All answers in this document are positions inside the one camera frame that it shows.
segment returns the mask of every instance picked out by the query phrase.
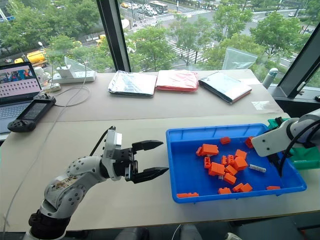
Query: orange lego brick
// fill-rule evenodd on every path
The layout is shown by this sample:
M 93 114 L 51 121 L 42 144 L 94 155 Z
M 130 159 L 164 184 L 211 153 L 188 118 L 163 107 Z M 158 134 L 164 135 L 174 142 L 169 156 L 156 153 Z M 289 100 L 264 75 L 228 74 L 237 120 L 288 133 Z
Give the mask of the orange lego brick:
M 225 180 L 227 183 L 233 185 L 236 183 L 237 178 L 235 176 L 232 176 L 230 173 L 226 173 L 223 177 L 223 180 Z
M 240 187 L 240 192 L 242 192 L 242 193 L 251 192 L 252 189 L 253 189 L 252 186 L 250 186 L 249 183 L 246 183 L 245 185 Z
M 211 167 L 209 168 L 209 175 L 211 176 L 223 176 L 225 175 L 225 166 L 216 162 L 211 163 Z
M 241 170 L 244 170 L 246 167 L 248 167 L 248 163 L 243 157 L 238 156 L 234 160 L 233 167 L 235 170 L 241 171 Z
M 231 139 L 228 136 L 220 138 L 220 143 L 221 144 L 229 144 L 230 142 L 231 142 Z
M 219 150 L 217 145 L 212 144 L 203 144 L 202 145 L 202 151 L 204 155 L 218 155 Z
M 199 157 L 205 155 L 204 152 L 203 152 L 202 146 L 200 146 L 200 147 L 198 148 L 198 150 L 195 152 L 195 154 L 196 154 L 197 156 L 199 156 Z
M 235 151 L 234 157 L 235 157 L 235 158 L 236 158 L 236 157 L 242 157 L 243 159 L 246 159 L 247 153 L 246 153 L 245 151 L 242 151 L 242 150 L 240 150 L 240 149 L 237 149 L 237 150 Z
M 228 155 L 227 163 L 231 166 L 235 163 L 235 159 L 233 155 Z
M 209 169 L 211 167 L 210 157 L 204 157 L 204 168 Z
M 254 146 L 252 145 L 252 142 L 251 142 L 251 139 L 253 139 L 253 138 L 254 138 L 253 136 L 250 136 L 244 141 L 244 144 L 250 149 L 254 148 Z
M 226 172 L 226 173 L 229 173 L 229 174 L 231 174 L 231 175 L 236 175 L 237 174 L 237 170 L 235 170 L 231 165 L 228 165 L 228 166 L 226 166 L 226 168 L 224 169 L 224 171 Z
M 225 155 L 223 155 L 223 156 L 221 157 L 221 164 L 222 164 L 222 165 L 227 165 L 227 157 L 226 157 Z
M 235 193 L 238 193 L 240 191 L 240 188 L 242 188 L 243 186 L 244 186 L 243 183 L 239 183 L 237 186 L 232 188 L 232 191 L 234 191 Z
M 281 187 L 279 187 L 279 186 L 267 186 L 266 189 L 267 190 L 274 190 L 274 189 L 281 189 Z
M 228 187 L 219 188 L 218 194 L 231 194 L 230 188 Z
M 177 193 L 176 195 L 178 198 L 191 198 L 191 197 L 199 197 L 199 194 L 194 192 L 194 193 Z

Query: blue plastic bin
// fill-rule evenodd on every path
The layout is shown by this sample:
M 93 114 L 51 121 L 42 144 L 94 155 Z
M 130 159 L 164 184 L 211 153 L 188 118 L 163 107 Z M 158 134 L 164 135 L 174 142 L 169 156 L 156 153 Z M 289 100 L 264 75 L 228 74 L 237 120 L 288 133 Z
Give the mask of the blue plastic bin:
M 238 199 L 262 195 L 281 195 L 304 191 L 305 181 L 299 172 L 286 159 L 283 166 L 283 176 L 269 163 L 267 157 L 260 157 L 254 148 L 248 148 L 245 140 L 249 136 L 258 136 L 268 130 L 264 124 L 244 124 L 208 126 L 194 128 L 177 128 L 166 131 L 166 143 L 169 158 L 172 198 L 177 203 L 195 203 L 200 201 Z M 231 142 L 225 145 L 220 138 L 230 137 Z M 204 157 L 197 156 L 196 151 L 202 144 L 218 145 L 219 154 L 211 157 L 211 162 L 221 163 L 222 155 L 234 155 L 237 149 L 247 152 L 246 161 L 249 164 L 266 168 L 259 172 L 248 167 L 236 174 L 236 182 L 231 185 L 217 176 L 208 175 L 204 168 Z M 219 188 L 232 189 L 239 183 L 249 183 L 253 190 L 231 194 L 218 194 Z M 267 186 L 280 186 L 281 189 L 266 190 Z M 198 193 L 198 197 L 178 198 L 177 194 Z

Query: table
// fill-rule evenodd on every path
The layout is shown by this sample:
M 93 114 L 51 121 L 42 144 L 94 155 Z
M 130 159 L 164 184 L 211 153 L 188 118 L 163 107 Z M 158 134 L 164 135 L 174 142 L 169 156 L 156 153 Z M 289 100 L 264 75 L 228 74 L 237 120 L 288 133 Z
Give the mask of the table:
M 101 134 L 111 125 L 122 133 L 122 147 L 156 139 L 165 142 L 169 128 L 267 123 L 267 119 L 285 113 L 252 115 L 217 115 L 135 120 L 57 122 L 13 204 L 8 218 L 10 232 L 26 231 L 28 219 L 40 206 L 49 180 L 60 175 L 70 162 L 90 153 Z M 11 133 L 2 145 L 1 215 L 7 210 L 26 168 L 31 164 L 41 142 L 51 127 L 41 122 L 30 133 Z M 165 145 L 138 152 L 139 170 L 168 166 Z M 319 169 L 301 171 L 307 190 L 281 196 L 267 195 L 240 199 L 178 204 L 171 197 L 170 173 L 148 182 L 133 184 L 124 179 L 97 184 L 86 195 L 71 218 L 67 230 L 106 229 L 173 223 L 240 220 L 319 211 Z
M 199 71 L 199 78 L 206 77 L 216 71 Z M 86 86 L 91 89 L 90 98 L 84 103 L 67 109 L 59 118 L 59 122 L 70 121 L 98 121 L 125 119 L 158 119 L 205 117 L 214 115 L 283 113 L 268 91 L 257 80 L 250 69 L 222 70 L 230 77 L 241 80 L 251 86 L 251 93 L 233 105 L 199 86 L 196 92 L 179 93 L 171 91 L 156 91 L 154 97 L 131 97 L 110 94 L 108 85 L 114 73 L 98 73 L 94 82 Z M 79 85 L 63 85 L 63 89 Z M 78 89 L 70 90 L 57 97 L 57 104 L 66 104 Z M 75 97 L 73 103 L 83 100 L 87 96 L 83 90 Z M 42 122 L 53 122 L 61 107 L 54 106 L 43 118 Z

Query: laptop screen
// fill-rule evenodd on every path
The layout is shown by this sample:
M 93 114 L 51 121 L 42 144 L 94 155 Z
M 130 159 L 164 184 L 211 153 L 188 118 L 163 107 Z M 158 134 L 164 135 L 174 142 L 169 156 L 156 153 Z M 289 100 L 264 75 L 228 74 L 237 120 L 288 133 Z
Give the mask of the laptop screen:
M 41 91 L 29 62 L 0 67 L 0 103 L 32 100 Z

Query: game controller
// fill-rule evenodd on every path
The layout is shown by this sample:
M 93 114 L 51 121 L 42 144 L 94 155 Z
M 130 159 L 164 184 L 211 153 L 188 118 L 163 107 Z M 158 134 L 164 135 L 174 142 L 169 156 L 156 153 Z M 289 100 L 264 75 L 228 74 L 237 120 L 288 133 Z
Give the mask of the game controller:
M 16 120 L 8 124 L 8 129 L 15 133 L 31 132 L 55 103 L 56 99 L 46 93 L 35 96 Z

